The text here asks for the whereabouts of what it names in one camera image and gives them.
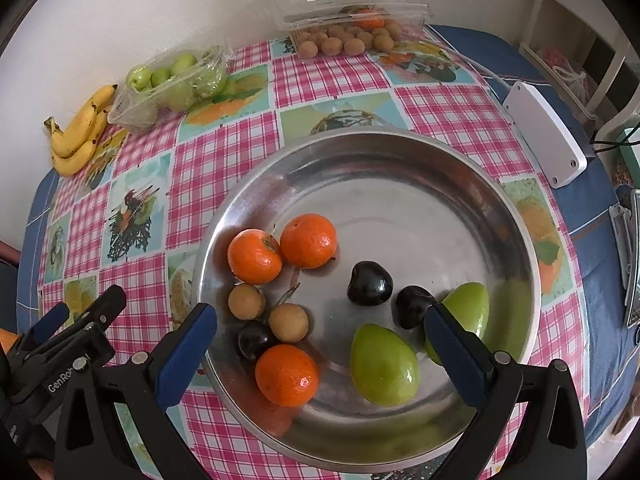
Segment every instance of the white cable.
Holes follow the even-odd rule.
[[[438,48],[444,50],[445,52],[448,52],[452,56],[458,56],[458,57],[462,58],[467,63],[469,63],[469,65],[471,65],[471,66],[475,67],[476,69],[478,69],[478,71],[483,72],[483,73],[487,74],[489,77],[495,79],[498,83],[500,83],[502,86],[504,86],[507,89],[507,91],[511,90],[511,86],[509,85],[509,83],[507,83],[504,79],[502,79],[499,75],[497,75],[497,73],[492,72],[487,67],[485,67],[484,65],[481,65],[480,63],[478,63],[477,61],[471,59],[470,57],[467,57],[464,54],[460,54],[457,50],[449,48],[448,46],[443,45],[442,43],[439,43],[437,41],[428,40],[427,38],[416,38],[416,39],[418,41],[423,42],[423,43],[429,43],[429,44],[431,44],[433,46],[437,46]]]

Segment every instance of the pink checkered tablecloth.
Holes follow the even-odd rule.
[[[117,283],[128,304],[108,331],[114,362],[153,348],[180,317],[179,295],[190,286],[198,244],[244,174],[311,131],[386,123],[431,136],[480,164],[512,198],[534,242],[542,232],[558,245],[556,259],[540,265],[542,313],[530,363],[564,359],[586,413],[584,295],[548,183],[484,80],[444,52],[430,56],[409,53],[402,63],[382,55],[302,63],[287,40],[263,42],[238,51],[232,62],[230,79],[242,92],[235,98],[186,116],[165,113],[144,136],[110,126],[87,168],[60,181],[40,264],[42,312],[65,300],[77,315]],[[144,203],[139,210],[145,214],[127,222],[133,203]],[[264,446],[200,374],[172,410],[174,424],[212,478],[346,478]],[[522,415],[519,405],[485,477],[504,461]],[[152,465],[143,469],[157,475]],[[425,471],[418,467],[410,476]]]

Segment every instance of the longan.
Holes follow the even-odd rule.
[[[355,36],[349,32],[343,32],[338,36],[342,40],[343,43],[346,43],[348,40],[352,40]]]
[[[309,34],[306,30],[303,30],[302,32],[298,33],[298,43],[305,43],[305,41],[308,41],[310,37],[311,34]]]
[[[388,25],[385,25],[385,28],[394,41],[400,40],[400,35],[402,34],[400,25],[398,25],[397,23],[389,23]]]
[[[264,312],[267,300],[262,291],[249,283],[234,287],[228,298],[229,310],[238,319],[255,319]]]
[[[364,29],[362,27],[349,27],[346,31],[349,34],[353,34],[353,37],[355,38],[358,34],[364,32]]]
[[[362,31],[356,36],[362,43],[364,43],[365,48],[371,48],[373,45],[373,34],[370,32]]]
[[[394,40],[388,34],[379,34],[374,38],[373,46],[380,52],[391,52],[394,49]]]
[[[314,32],[309,37],[309,40],[313,41],[316,44],[316,46],[320,48],[320,46],[322,45],[322,42],[326,40],[326,38],[328,38],[328,36],[324,32]]]
[[[327,35],[329,38],[338,38],[344,33],[344,27],[341,25],[332,25],[327,29]]]
[[[269,328],[283,343],[297,343],[309,331],[309,318],[301,306],[283,303],[269,314]]]
[[[344,42],[344,53],[347,56],[358,56],[364,52],[364,41],[358,38],[351,38]]]
[[[318,46],[313,41],[303,41],[298,47],[298,55],[302,59],[312,59],[318,54]]]
[[[327,38],[322,42],[321,49],[325,56],[337,56],[342,50],[342,40],[340,38]]]

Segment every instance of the banana bunch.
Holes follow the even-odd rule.
[[[62,176],[72,176],[91,159],[98,139],[107,127],[109,103],[117,85],[105,85],[80,108],[76,116],[61,130],[53,117],[44,121],[51,134],[51,162]]]

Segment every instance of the person's hand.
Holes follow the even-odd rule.
[[[30,458],[27,460],[41,480],[53,480],[53,464],[43,458]]]

